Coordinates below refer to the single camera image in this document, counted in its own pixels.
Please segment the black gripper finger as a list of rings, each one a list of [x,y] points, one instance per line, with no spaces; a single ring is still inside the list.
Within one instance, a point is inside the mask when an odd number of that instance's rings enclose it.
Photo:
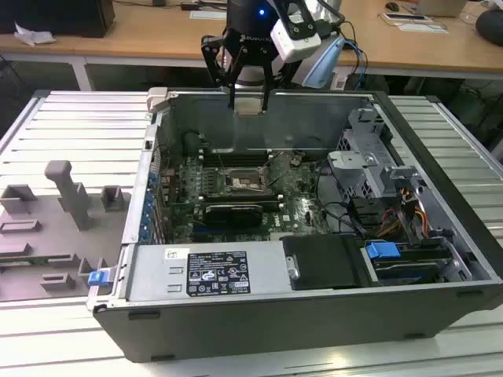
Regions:
[[[239,45],[237,55],[231,57],[229,67],[225,70],[222,65],[218,63],[218,54],[220,52],[225,52],[224,41],[225,39],[223,37],[204,35],[201,38],[201,53],[203,54],[207,70],[214,84],[217,86],[225,86],[229,89],[228,107],[234,109],[236,84],[244,67],[246,47],[244,45]]]
[[[271,91],[275,89],[289,88],[293,77],[293,63],[284,63],[277,75],[273,74],[272,63],[273,60],[270,58],[270,56],[265,55],[262,58],[262,67],[264,73],[262,103],[263,112],[268,109],[268,102],[270,99]]]

